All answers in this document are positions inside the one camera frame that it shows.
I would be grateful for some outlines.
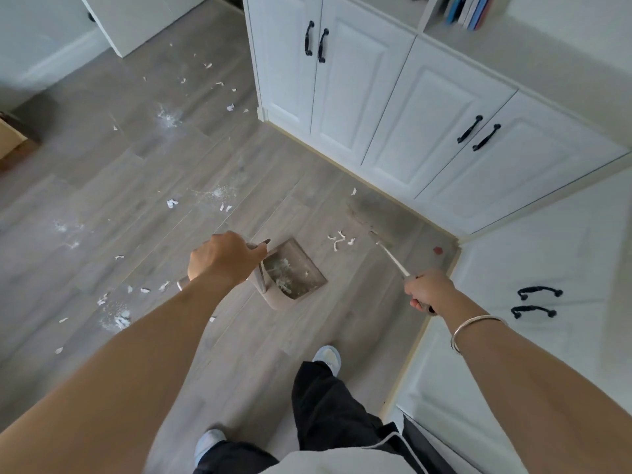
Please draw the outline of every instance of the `black handle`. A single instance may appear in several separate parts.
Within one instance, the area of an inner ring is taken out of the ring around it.
[[[540,306],[516,306],[515,308],[511,308],[511,314],[514,315],[514,318],[518,319],[522,316],[522,313],[527,311],[544,311],[547,313],[549,318],[555,318],[557,316],[557,311],[553,311],[552,309],[541,308]]]
[[[480,143],[478,143],[477,145],[472,146],[472,150],[473,151],[478,151],[480,150],[483,146],[485,146],[487,144],[487,142],[492,138],[492,136],[494,135],[494,133],[496,131],[498,131],[501,128],[501,125],[496,123],[494,125],[494,131],[492,131],[492,133],[490,133],[489,135],[487,135],[485,138],[483,138],[482,140],[480,140]]]
[[[472,126],[470,126],[465,133],[463,133],[461,136],[456,138],[456,141],[459,142],[459,143],[464,142],[467,139],[467,137],[469,135],[471,135],[472,130],[474,130],[474,128],[476,128],[478,123],[480,123],[481,121],[483,121],[483,116],[482,115],[477,115],[476,121],[474,122],[474,124]]]
[[[320,43],[318,44],[318,63],[325,63],[325,59],[322,57],[322,40],[329,34],[329,30],[325,28],[322,31],[322,36],[320,37]]]
[[[537,291],[551,291],[553,294],[555,294],[556,298],[559,298],[560,296],[562,296],[562,294],[564,294],[564,291],[562,291],[561,289],[553,289],[552,287],[547,287],[547,286],[531,286],[531,287],[524,287],[522,289],[518,289],[517,290],[517,295],[520,296],[520,299],[523,301],[526,301],[526,298],[528,298],[529,296],[527,296],[527,293],[536,293]]]
[[[310,24],[307,25],[307,31],[305,31],[305,55],[312,56],[313,53],[310,49],[310,30],[314,27],[314,22],[310,21]]]

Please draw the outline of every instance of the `pants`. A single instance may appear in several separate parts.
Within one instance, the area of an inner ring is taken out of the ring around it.
[[[292,409],[302,451],[372,446],[394,425],[383,426],[321,362],[304,362],[292,388]],[[389,444],[383,451],[398,454]],[[249,442],[222,441],[204,454],[194,474],[258,474],[278,461]]]

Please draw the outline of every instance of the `white shoe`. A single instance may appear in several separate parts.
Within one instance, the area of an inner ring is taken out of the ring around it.
[[[329,369],[331,369],[331,374],[335,377],[338,376],[340,372],[340,366],[342,366],[343,362],[340,359],[340,353],[334,346],[323,346],[318,350],[312,362],[323,361]]]
[[[200,463],[202,456],[210,451],[211,447],[223,440],[226,440],[226,436],[219,429],[209,429],[202,434],[200,440],[195,445],[195,467]]]

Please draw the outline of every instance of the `human arm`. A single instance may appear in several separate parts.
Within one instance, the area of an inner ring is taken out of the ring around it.
[[[411,305],[432,305],[450,333],[487,312],[438,270],[407,283]],[[494,417],[531,473],[632,472],[632,416],[561,360],[496,320],[456,339]]]
[[[139,474],[219,302],[267,253],[233,232],[191,254],[191,283],[115,335],[0,434],[0,472]]]

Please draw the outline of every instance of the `silver bangle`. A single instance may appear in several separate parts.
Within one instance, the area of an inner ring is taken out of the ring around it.
[[[464,327],[469,326],[470,324],[474,324],[476,321],[481,321],[483,319],[495,319],[497,321],[502,322],[505,326],[507,326],[507,321],[505,321],[503,318],[492,316],[491,314],[483,314],[482,316],[475,316],[474,318],[468,319],[466,322],[462,323],[461,326],[456,328],[456,331],[454,331],[454,334],[452,335],[452,338],[450,339],[450,347],[452,347],[452,349],[454,349],[457,353],[461,354],[461,351],[456,346],[456,335],[459,334],[461,332],[461,329],[463,329]]]

